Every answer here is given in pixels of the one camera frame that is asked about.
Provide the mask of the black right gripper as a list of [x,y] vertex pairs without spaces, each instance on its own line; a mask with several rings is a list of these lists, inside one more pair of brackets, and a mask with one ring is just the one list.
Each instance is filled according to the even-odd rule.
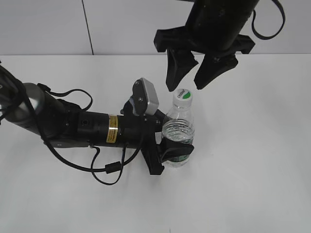
[[234,54],[249,54],[255,42],[249,36],[239,34],[229,48],[220,49],[215,42],[200,42],[192,38],[186,27],[182,26],[158,29],[154,37],[154,46],[157,52],[167,50],[166,86],[173,92],[182,79],[198,65],[191,51],[205,54],[194,78],[196,88],[202,90],[223,73],[234,69],[238,64]]

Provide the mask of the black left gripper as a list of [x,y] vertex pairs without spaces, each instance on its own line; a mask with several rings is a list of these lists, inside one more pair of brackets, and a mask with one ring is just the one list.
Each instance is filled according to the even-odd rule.
[[192,144],[172,141],[162,138],[160,144],[156,143],[156,133],[162,131],[162,125],[172,118],[157,109],[153,116],[133,114],[133,106],[127,101],[118,116],[119,131],[117,142],[127,143],[128,148],[135,152],[123,164],[127,165],[142,153],[151,175],[161,175],[164,170],[163,162],[182,162],[189,158],[194,150]]

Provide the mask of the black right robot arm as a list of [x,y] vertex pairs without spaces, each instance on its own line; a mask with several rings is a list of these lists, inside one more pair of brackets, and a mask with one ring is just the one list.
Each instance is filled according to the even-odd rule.
[[240,32],[257,4],[256,0],[196,0],[184,26],[158,29],[154,45],[167,53],[168,90],[174,91],[198,64],[194,52],[204,55],[194,78],[198,90],[234,69],[236,53],[249,54],[255,45]]

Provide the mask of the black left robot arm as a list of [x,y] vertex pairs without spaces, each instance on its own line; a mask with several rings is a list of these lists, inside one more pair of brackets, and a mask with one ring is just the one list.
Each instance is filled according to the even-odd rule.
[[41,137],[51,153],[64,164],[90,173],[121,171],[131,162],[123,158],[103,168],[83,167],[61,157],[58,148],[130,148],[141,152],[150,174],[160,175],[163,163],[192,153],[192,145],[163,138],[164,114],[158,109],[156,90],[145,78],[135,81],[132,95],[119,115],[91,112],[89,106],[64,100],[41,83],[23,83],[7,69],[0,69],[1,119]]

